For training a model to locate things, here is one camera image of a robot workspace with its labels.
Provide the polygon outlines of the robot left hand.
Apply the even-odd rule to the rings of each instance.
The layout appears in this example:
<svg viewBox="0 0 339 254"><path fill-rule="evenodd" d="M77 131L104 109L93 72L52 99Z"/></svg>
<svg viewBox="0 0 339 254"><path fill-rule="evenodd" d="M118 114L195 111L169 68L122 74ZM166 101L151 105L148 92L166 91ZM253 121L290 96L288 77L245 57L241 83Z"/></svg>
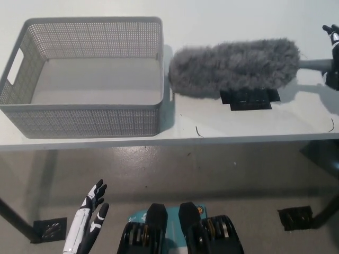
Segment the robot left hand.
<svg viewBox="0 0 339 254"><path fill-rule="evenodd" d="M85 196L70 226L63 253L88 254L101 231L109 210L103 195L107 184L99 180Z"/></svg>

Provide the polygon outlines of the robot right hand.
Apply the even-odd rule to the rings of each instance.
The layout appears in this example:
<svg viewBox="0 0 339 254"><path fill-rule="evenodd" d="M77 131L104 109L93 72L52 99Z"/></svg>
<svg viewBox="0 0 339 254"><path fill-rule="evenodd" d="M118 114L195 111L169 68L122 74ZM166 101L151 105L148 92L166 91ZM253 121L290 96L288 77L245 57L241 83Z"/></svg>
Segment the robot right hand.
<svg viewBox="0 0 339 254"><path fill-rule="evenodd" d="M332 44L332 67L329 71L323 71L322 77L325 85L338 91L338 26L323 25L322 29L327 32Z"/></svg>

